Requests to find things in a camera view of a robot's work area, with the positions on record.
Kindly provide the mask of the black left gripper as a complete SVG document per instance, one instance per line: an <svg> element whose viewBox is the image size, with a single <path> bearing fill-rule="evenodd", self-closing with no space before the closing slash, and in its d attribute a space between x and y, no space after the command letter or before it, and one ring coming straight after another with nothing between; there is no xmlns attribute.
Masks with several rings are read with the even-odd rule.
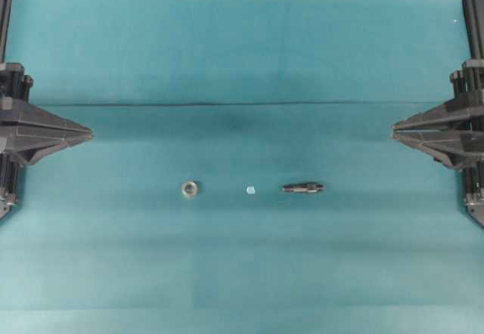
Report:
<svg viewBox="0 0 484 334"><path fill-rule="evenodd" d="M21 63L1 64L1 123L76 131L85 134L64 134L60 138L40 138L16 135L1 138L1 218L18 202L20 164L35 165L41 159L93 139L92 130L29 104L33 79L25 75Z"/></svg>

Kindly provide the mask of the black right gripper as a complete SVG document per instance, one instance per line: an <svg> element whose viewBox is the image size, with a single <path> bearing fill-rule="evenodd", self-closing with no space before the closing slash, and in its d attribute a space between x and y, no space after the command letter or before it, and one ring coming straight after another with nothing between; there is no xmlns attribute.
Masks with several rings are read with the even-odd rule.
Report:
<svg viewBox="0 0 484 334"><path fill-rule="evenodd" d="M392 139L459 169L467 213L482 219L483 61L466 60L450 81L455 98L397 122Z"/></svg>

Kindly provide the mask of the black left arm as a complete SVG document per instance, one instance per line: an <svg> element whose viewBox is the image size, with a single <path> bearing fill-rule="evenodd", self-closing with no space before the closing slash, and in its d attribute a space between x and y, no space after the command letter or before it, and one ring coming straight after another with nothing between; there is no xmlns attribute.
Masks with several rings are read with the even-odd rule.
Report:
<svg viewBox="0 0 484 334"><path fill-rule="evenodd" d="M18 203L26 165L90 141L93 131L29 102L33 79L20 63L5 62L12 0L1 0L1 217Z"/></svg>

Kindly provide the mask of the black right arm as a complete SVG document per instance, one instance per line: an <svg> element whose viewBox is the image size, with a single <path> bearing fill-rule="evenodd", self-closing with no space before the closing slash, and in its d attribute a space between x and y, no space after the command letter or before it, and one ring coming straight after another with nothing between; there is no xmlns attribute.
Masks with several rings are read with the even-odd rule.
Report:
<svg viewBox="0 0 484 334"><path fill-rule="evenodd" d="M392 139L461 173L467 214L483 225L483 0L462 0L470 59L449 76L454 97L392 127Z"/></svg>

